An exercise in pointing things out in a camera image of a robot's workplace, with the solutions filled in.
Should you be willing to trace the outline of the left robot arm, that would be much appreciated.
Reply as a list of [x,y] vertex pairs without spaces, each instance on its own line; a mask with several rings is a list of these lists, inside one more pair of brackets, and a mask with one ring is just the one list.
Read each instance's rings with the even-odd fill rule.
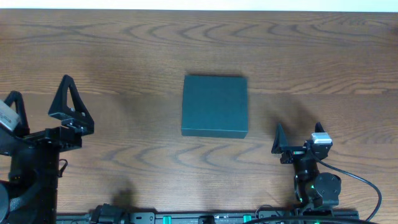
[[1,181],[1,223],[55,223],[58,180],[65,166],[60,154],[82,147],[95,123],[74,79],[64,75],[48,115],[61,125],[32,133],[22,94],[11,91],[1,102],[1,155],[11,158]]

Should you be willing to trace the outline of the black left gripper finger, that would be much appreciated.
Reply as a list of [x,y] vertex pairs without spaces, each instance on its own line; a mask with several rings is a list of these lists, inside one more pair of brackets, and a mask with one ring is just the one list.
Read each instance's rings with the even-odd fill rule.
[[18,91],[11,91],[7,98],[4,100],[8,107],[12,107],[15,104],[15,112],[19,115],[19,121],[16,124],[14,134],[18,137],[23,137],[30,133],[29,124],[27,121],[27,115],[25,112],[24,100],[22,94]]
[[69,75],[63,76],[48,115],[59,119],[63,126],[82,136],[94,133],[93,118],[80,98],[74,79]]

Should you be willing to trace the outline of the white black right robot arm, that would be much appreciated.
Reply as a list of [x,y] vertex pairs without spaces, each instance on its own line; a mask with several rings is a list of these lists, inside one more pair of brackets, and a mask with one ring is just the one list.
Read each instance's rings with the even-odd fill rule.
[[315,132],[302,146],[291,146],[282,125],[277,125],[271,153],[281,155],[281,164],[294,167],[294,191],[299,202],[294,207],[295,215],[330,214],[339,204],[341,179],[318,169],[332,145],[331,137],[320,123],[315,125]]

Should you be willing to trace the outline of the dark green box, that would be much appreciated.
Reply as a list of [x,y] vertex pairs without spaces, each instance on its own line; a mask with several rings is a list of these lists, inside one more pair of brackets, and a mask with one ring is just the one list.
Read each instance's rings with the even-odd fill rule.
[[185,77],[182,135],[244,139],[248,129],[246,78],[211,75]]

